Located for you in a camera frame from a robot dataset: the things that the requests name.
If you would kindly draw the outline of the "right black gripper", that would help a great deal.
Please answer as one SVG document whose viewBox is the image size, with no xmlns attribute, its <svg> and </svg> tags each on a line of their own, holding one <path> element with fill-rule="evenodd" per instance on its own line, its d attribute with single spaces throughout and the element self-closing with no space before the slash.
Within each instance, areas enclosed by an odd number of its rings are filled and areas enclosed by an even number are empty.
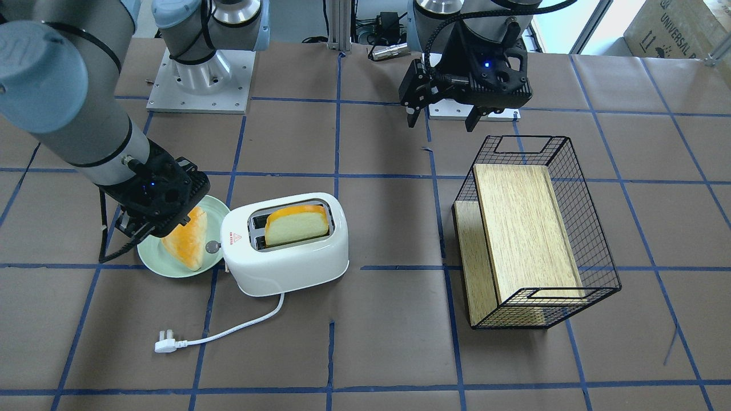
<svg viewBox="0 0 731 411">
<path fill-rule="evenodd" d="M 173 158 L 154 142 L 146 162 L 134 157 L 125 166 L 131 179 L 101 190 L 118 201 L 121 215 L 115 226 L 133 239 L 165 237 L 187 224 L 190 211 L 211 189 L 208 176 L 196 164 Z"/>
</svg>

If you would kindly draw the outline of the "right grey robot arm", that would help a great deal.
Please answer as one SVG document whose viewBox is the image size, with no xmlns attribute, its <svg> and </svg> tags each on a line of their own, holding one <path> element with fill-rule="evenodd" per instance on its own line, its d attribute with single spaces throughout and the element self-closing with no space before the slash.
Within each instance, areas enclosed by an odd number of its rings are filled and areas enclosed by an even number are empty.
<svg viewBox="0 0 731 411">
<path fill-rule="evenodd" d="M 185 225 L 210 183 L 144 135 L 114 97 L 139 1 L 3 1 L 2 115 L 118 201 L 136 240 Z M 267 1 L 154 1 L 166 43 L 148 108 L 246 111 Z"/>
</svg>

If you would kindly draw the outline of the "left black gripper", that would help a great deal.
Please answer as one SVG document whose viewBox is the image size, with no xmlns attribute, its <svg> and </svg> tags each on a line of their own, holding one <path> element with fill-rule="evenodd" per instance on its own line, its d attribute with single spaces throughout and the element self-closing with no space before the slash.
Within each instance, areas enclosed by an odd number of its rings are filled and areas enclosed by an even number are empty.
<svg viewBox="0 0 731 411">
<path fill-rule="evenodd" d="M 482 117 L 519 108 L 532 98 L 527 52 L 519 47 L 517 22 L 503 22 L 504 34 L 483 40 L 465 22 L 452 25 L 439 63 L 427 68 L 415 58 L 399 87 L 407 125 L 414 128 L 425 105 L 442 99 L 473 105 L 465 130 L 473 132 Z"/>
</svg>

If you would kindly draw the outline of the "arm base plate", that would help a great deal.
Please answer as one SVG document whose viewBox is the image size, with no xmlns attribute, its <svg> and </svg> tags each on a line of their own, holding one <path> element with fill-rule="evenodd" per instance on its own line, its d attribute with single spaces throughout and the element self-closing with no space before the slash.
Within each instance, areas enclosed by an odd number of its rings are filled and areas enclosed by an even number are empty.
<svg viewBox="0 0 731 411">
<path fill-rule="evenodd" d="M 147 109 L 178 114 L 245 114 L 255 57 L 251 50 L 217 50 L 208 62 L 183 65 L 165 53 Z"/>
<path fill-rule="evenodd" d="M 442 99 L 440 102 L 429 105 L 429 115 L 433 119 L 439 120 L 462 120 L 464 122 L 467 119 L 468 114 L 473 109 L 472 105 L 461 104 L 454 99 Z M 488 115 L 483 115 L 480 118 L 481 122 L 512 122 L 513 120 L 520 120 L 520 110 L 517 108 L 506 108 L 501 114 L 492 112 Z"/>
</svg>

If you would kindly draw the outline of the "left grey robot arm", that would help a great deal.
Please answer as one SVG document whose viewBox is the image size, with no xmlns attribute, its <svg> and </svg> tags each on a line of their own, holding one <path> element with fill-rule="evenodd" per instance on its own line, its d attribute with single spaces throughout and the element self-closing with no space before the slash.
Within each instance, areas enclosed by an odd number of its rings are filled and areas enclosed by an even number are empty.
<svg viewBox="0 0 731 411">
<path fill-rule="evenodd" d="M 540 11 L 539 1 L 412 1 L 407 40 L 422 57 L 399 86 L 408 126 L 444 99 L 471 107 L 468 132 L 486 115 L 527 104 L 533 92 L 522 34 Z"/>
</svg>

